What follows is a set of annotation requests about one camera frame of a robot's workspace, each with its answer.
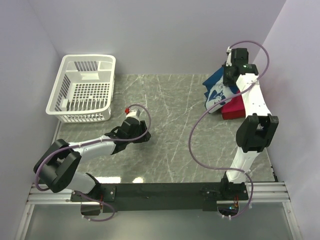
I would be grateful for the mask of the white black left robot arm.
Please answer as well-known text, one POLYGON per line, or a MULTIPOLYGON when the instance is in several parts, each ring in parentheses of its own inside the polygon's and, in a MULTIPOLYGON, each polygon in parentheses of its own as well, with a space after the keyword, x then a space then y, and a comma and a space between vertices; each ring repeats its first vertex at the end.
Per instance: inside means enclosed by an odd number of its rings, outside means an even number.
POLYGON ((53 193, 70 189, 81 192, 88 201, 94 201, 100 195, 101 184, 93 175, 77 172, 80 162, 115 155, 129 144, 145 143, 150 138, 146 122, 129 116, 120 126, 95 139, 82 142, 58 139, 33 168, 35 187, 53 193))

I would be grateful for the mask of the blue t shirt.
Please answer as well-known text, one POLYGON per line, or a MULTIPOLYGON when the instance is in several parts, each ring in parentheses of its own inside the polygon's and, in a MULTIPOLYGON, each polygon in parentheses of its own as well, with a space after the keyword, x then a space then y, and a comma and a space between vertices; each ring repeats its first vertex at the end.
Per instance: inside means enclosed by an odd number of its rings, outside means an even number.
POLYGON ((223 83, 224 68, 219 68, 215 73, 213 73, 207 80, 205 80, 202 85, 206 87, 205 96, 205 109, 208 110, 216 103, 221 102, 219 105, 213 107, 209 113, 214 113, 221 109, 224 105, 228 104, 234 95, 239 92, 237 86, 225 86, 223 83))

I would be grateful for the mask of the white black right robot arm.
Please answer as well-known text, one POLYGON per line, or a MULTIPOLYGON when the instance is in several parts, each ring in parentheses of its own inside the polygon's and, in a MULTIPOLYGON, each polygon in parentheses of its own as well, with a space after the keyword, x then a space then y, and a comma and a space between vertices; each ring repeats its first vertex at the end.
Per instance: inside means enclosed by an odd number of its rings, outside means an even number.
POLYGON ((258 77, 258 69, 249 63, 246 48, 228 48, 223 84, 238 88, 245 119, 236 132, 235 157, 220 182, 219 193, 224 200, 248 199, 246 174, 258 155, 271 144, 279 125, 279 118, 271 114, 265 103, 258 77))

